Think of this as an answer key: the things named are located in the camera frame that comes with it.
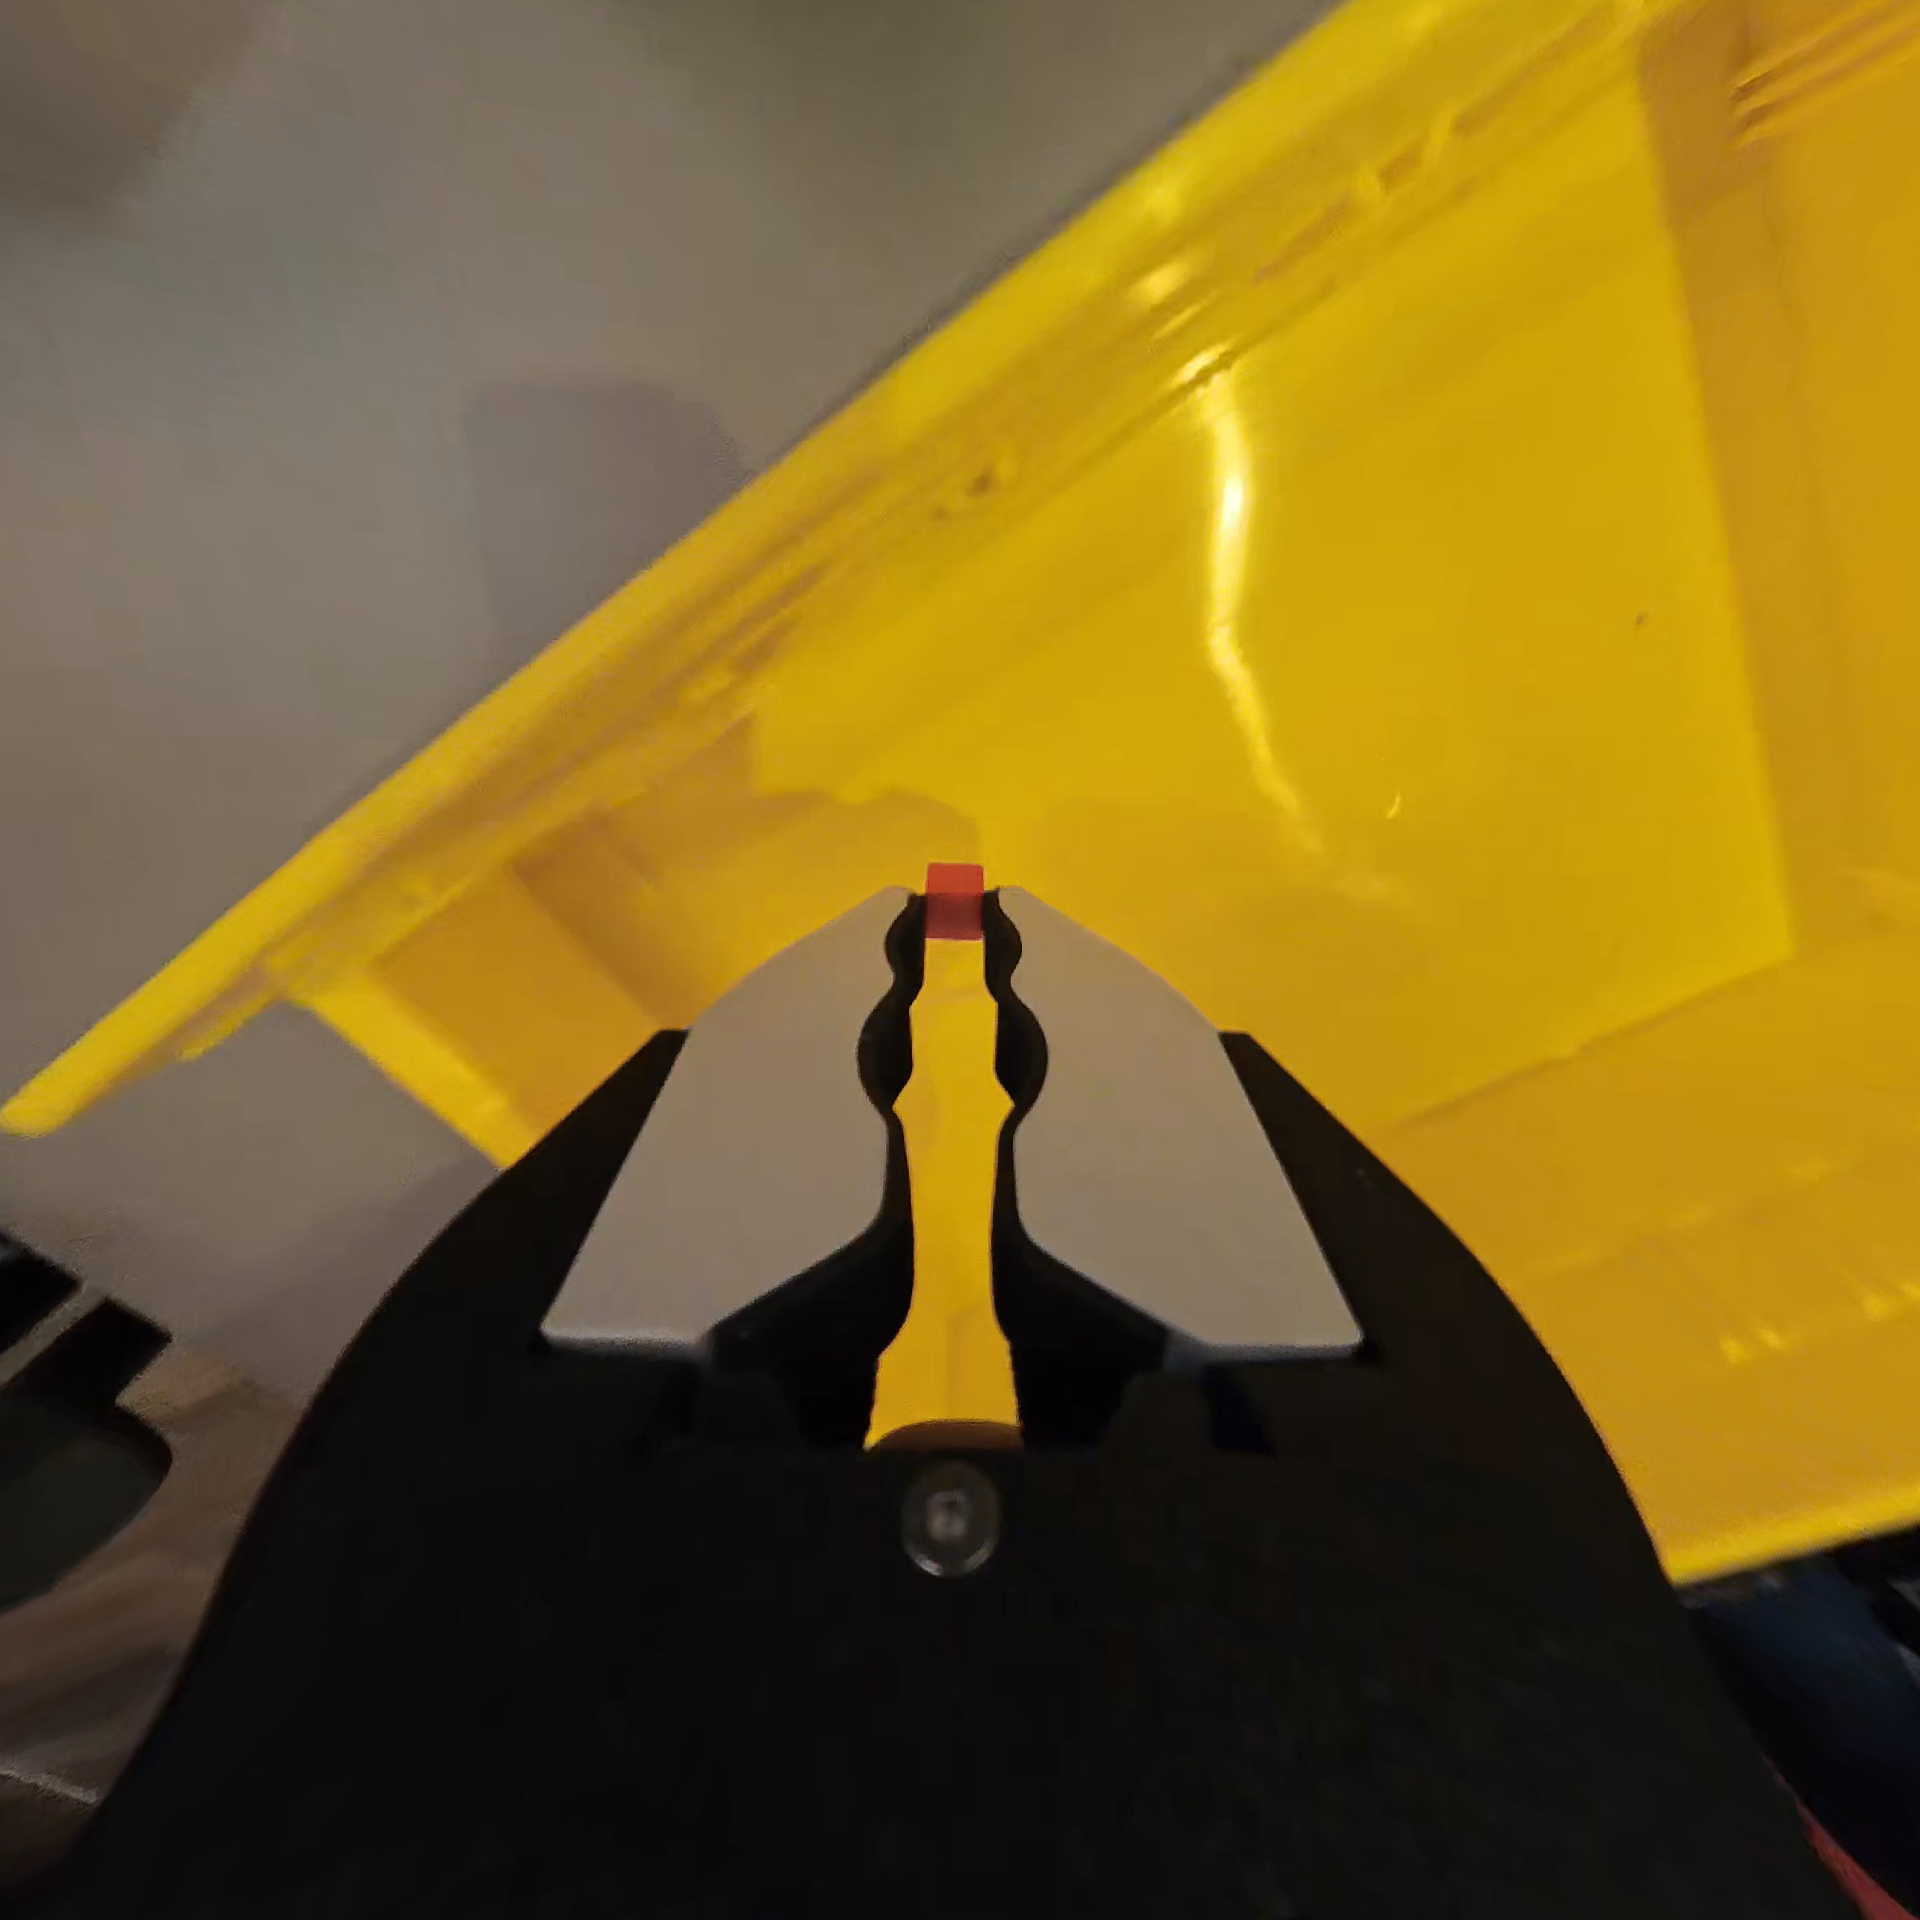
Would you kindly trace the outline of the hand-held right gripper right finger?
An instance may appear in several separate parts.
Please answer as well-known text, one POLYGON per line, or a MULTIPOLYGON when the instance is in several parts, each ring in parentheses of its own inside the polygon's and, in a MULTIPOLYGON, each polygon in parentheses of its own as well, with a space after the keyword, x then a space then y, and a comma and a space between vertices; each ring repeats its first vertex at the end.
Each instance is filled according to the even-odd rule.
POLYGON ((1360 1321, 1233 1068, 1163 973, 1025 887, 999 887, 1008 994, 1037 1084, 1015 1096, 1028 1241, 1193 1359, 1321 1359, 1360 1321))

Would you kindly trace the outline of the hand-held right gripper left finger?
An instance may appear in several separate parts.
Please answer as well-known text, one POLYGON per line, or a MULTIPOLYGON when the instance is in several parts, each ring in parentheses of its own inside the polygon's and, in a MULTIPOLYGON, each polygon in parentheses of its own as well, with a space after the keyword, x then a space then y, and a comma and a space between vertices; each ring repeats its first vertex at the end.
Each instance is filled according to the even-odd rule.
POLYGON ((858 1045, 909 900, 876 892, 697 1017, 544 1313, 552 1344, 701 1353, 879 1221, 890 1132, 858 1045))

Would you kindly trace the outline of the yellow plastic bin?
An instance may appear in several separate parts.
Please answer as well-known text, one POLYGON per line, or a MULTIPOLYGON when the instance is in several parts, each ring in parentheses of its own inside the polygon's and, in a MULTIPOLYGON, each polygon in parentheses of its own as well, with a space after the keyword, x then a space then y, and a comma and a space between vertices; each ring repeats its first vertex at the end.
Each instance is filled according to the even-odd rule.
POLYGON ((1348 4, 4 1104, 493 1162, 981 856, 1496 1270, 1680 1578, 1915 1522, 1915 4, 1348 4))

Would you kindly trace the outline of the black blocky floor object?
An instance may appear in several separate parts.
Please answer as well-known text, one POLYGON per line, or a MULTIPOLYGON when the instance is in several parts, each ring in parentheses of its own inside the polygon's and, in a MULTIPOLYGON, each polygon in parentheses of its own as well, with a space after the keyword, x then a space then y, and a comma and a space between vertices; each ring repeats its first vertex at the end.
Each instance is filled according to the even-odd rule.
POLYGON ((2 1238, 2 1608, 48 1592, 153 1498, 171 1468, 123 1406, 170 1335, 2 1238))

